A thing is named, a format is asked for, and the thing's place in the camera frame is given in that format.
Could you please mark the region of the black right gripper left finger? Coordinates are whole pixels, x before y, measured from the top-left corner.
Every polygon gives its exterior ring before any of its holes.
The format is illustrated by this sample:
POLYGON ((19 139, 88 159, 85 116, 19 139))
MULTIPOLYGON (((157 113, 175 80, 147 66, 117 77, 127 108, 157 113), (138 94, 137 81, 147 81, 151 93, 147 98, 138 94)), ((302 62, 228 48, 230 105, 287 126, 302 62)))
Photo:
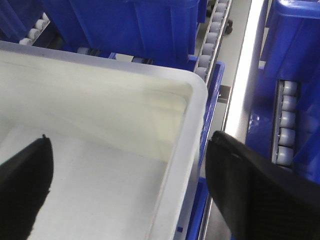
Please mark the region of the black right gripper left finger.
POLYGON ((26 240, 54 174, 51 140, 36 139, 0 165, 0 238, 26 240))

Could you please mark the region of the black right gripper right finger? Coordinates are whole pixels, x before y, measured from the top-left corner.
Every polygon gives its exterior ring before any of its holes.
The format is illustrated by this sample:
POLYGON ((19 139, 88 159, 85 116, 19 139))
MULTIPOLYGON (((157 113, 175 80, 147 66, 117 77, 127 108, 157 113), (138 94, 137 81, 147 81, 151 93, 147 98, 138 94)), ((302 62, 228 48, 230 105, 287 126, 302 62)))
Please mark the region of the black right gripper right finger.
POLYGON ((320 186, 223 131, 214 132, 208 142, 205 177, 235 239, 319 239, 320 186))

